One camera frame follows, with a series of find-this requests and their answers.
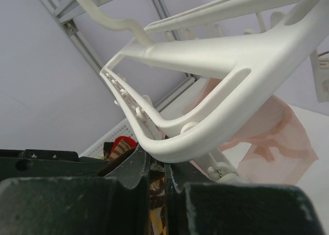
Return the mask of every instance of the white plastic bar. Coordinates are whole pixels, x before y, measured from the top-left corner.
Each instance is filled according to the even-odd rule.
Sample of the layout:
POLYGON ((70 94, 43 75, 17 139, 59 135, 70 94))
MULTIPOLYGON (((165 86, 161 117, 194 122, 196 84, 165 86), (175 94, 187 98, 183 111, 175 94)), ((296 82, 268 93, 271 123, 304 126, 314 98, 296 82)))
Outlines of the white plastic bar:
POLYGON ((148 33, 170 31, 253 14, 297 3, 299 0, 217 0, 149 24, 148 33))
POLYGON ((227 157, 218 149, 200 157, 195 158, 193 161, 205 172, 208 172, 208 168, 216 168, 217 162, 224 162, 228 167, 233 170, 232 172, 237 173, 237 169, 232 165, 232 163, 227 159, 227 157))
POLYGON ((266 32, 266 26, 265 26, 265 23, 264 23, 262 13, 261 12, 256 12, 256 17, 257 17, 257 21, 258 21, 258 24, 259 24, 259 28, 261 29, 261 33, 266 32))
POLYGON ((215 24, 214 27, 215 27, 217 37, 224 37, 225 36, 224 31, 223 31, 222 27, 220 26, 220 24, 215 24))
POLYGON ((214 33, 214 29, 213 29, 212 25, 210 23, 206 23, 206 27, 207 27, 207 30, 208 30, 209 37, 214 38, 215 33, 214 33))
POLYGON ((242 42, 241 37, 233 37, 163 42, 148 48, 131 44, 120 53, 150 66, 223 79, 233 70, 237 55, 245 53, 246 49, 239 49, 242 42))
POLYGON ((274 28, 285 16, 285 13, 281 11, 275 11, 270 17, 270 28, 274 28))
MULTIPOLYGON (((165 48, 169 50, 170 45, 173 51, 177 48, 183 50, 181 47, 183 45, 178 44, 183 42, 159 43, 144 50, 127 47, 108 63, 101 76, 115 94, 138 141, 146 151, 164 162, 191 160, 211 152, 228 140, 316 49, 329 34, 328 11, 329 0, 302 0, 273 29, 263 34, 218 39, 223 40, 220 43, 225 43, 225 46, 232 45, 228 48, 227 57, 231 60, 236 59, 233 70, 192 112, 176 120, 165 121, 160 116, 156 116, 155 112, 145 105, 145 101, 139 100, 141 96, 130 90, 111 69, 124 55, 131 55, 143 62, 148 62, 149 58, 151 59, 149 64, 170 62, 171 55, 168 55, 166 59, 163 54, 154 53, 165 48), (106 78, 105 72, 109 72, 119 81, 155 125, 174 137, 163 141, 152 140, 148 137, 132 110, 106 78), (179 134, 179 127, 185 126, 186 122, 193 122, 196 125, 179 134)), ((208 54, 218 57, 218 53, 224 52, 221 45, 218 45, 219 42, 214 39, 185 42, 187 43, 185 50, 188 50, 192 43, 198 44, 194 45, 194 48, 197 48, 207 42, 206 44, 210 47, 208 54)), ((196 59, 198 56, 190 52, 190 58, 196 59)), ((217 62, 217 59, 213 57, 211 61, 217 62)), ((185 65, 194 68, 189 61, 185 65)))

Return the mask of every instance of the white bracket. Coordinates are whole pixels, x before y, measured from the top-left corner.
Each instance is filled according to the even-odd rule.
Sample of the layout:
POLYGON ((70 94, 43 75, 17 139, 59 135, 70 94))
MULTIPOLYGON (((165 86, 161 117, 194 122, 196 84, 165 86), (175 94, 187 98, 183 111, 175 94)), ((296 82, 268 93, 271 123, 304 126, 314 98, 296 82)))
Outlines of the white bracket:
MULTIPOLYGON (((109 29, 137 32, 137 42, 132 40, 119 51, 100 75, 120 104, 140 145, 155 159, 171 163, 199 158, 230 139, 328 36, 328 11, 329 0, 218 0, 154 22, 145 31, 130 20, 105 20, 104 15, 91 13, 93 10, 88 13, 109 29), (287 15, 273 14, 271 28, 266 31, 260 12, 294 3, 297 4, 287 15), (148 40, 150 33, 184 30, 252 13, 258 13, 263 33, 161 43, 148 40), (113 72, 126 57, 149 66, 222 81, 191 112, 166 120, 113 72), (141 107, 138 113, 141 120, 146 119, 145 123, 136 115, 136 107, 141 107), (159 140, 150 135, 154 128, 160 128, 169 139, 159 140)), ((188 31, 187 38, 193 38, 188 31)))
POLYGON ((329 58, 318 57, 315 50, 309 56, 313 70, 314 85, 319 102, 329 101, 329 58))

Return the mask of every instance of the metal shelf frame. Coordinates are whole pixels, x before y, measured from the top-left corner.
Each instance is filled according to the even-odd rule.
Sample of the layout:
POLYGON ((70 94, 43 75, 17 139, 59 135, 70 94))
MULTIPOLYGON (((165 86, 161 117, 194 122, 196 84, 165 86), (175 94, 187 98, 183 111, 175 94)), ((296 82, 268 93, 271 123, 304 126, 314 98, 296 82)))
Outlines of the metal shelf frame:
MULTIPOLYGON (((85 13, 83 8, 76 0, 40 0, 47 8, 51 16, 58 23, 58 25, 65 31, 71 41, 75 44, 79 52, 86 59, 98 77, 99 72, 104 66, 104 63, 98 57, 95 50, 91 47, 82 32, 74 24, 74 18, 80 14, 85 13)), ((113 0, 93 0, 97 6, 101 6, 113 0)), ((170 17, 166 4, 163 0, 152 0, 152 3, 159 15, 160 19, 170 17)), ((176 31, 172 32, 175 40, 180 40, 176 31)), ((185 91, 189 86, 195 82, 195 77, 186 73, 186 80, 182 82, 177 89, 168 94, 162 101, 156 105, 156 108, 161 111, 167 107, 173 100, 175 100, 182 91, 185 91)))

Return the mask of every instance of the pink plastic bag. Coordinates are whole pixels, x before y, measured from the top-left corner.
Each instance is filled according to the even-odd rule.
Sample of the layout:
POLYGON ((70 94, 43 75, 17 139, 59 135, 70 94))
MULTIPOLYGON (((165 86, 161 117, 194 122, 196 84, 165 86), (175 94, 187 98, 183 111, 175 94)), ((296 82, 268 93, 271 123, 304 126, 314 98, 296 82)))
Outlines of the pink plastic bag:
MULTIPOLYGON (((219 83, 219 79, 210 79, 183 113, 196 107, 219 83)), ((289 105, 276 96, 271 96, 220 149, 231 149, 240 142, 251 147, 237 170, 254 183, 296 184, 318 159, 303 125, 289 105)))

